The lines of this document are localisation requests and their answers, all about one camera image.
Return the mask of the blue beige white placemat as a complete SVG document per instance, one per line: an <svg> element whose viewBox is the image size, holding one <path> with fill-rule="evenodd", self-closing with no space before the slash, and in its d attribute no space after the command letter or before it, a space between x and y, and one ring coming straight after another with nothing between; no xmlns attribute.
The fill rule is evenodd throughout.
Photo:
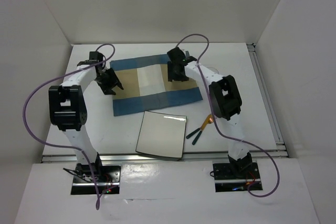
<svg viewBox="0 0 336 224"><path fill-rule="evenodd" d="M123 90L113 98L113 115L123 116L202 101L194 80L169 82L166 54L113 60Z"/></svg>

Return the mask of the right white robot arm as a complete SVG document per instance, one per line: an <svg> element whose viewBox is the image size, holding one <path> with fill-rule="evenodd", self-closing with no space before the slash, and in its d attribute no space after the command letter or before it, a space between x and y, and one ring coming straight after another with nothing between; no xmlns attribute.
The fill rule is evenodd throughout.
<svg viewBox="0 0 336 224"><path fill-rule="evenodd" d="M197 59L187 56L176 47L167 52L168 81L187 81L190 78L202 82L209 92L209 102L213 108L220 130L228 137L229 172L235 178L242 177L252 164L252 158L240 123L242 99L233 76L223 76L197 63Z"/></svg>

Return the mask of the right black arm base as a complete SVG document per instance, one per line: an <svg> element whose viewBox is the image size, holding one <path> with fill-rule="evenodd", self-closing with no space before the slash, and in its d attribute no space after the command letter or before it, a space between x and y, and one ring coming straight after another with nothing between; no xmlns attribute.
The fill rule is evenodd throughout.
<svg viewBox="0 0 336 224"><path fill-rule="evenodd" d="M209 175L214 179L217 193L247 191L248 186L250 191L263 190L256 162L240 173L235 172L230 163L214 163Z"/></svg>

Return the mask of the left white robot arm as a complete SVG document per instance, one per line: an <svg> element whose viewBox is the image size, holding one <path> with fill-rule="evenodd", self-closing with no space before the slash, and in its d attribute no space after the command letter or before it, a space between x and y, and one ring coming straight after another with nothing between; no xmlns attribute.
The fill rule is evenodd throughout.
<svg viewBox="0 0 336 224"><path fill-rule="evenodd" d="M83 93L95 81L105 95L115 95L113 88L123 90L122 83L112 68L105 67L105 56L91 51L89 59L77 64L77 72L59 86L48 90L51 123L68 138L77 158L76 171L91 181L103 177L99 153L93 148L86 130L88 118Z"/></svg>

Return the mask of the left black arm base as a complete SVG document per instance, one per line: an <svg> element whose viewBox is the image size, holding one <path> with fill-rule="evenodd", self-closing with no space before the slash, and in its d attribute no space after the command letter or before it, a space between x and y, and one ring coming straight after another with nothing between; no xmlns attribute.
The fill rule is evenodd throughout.
<svg viewBox="0 0 336 224"><path fill-rule="evenodd" d="M96 179L99 194L114 195L120 192L121 165L106 165L101 167L100 173L95 172L92 176L89 169L63 168L72 176L71 195L94 195L96 194L93 179Z"/></svg>

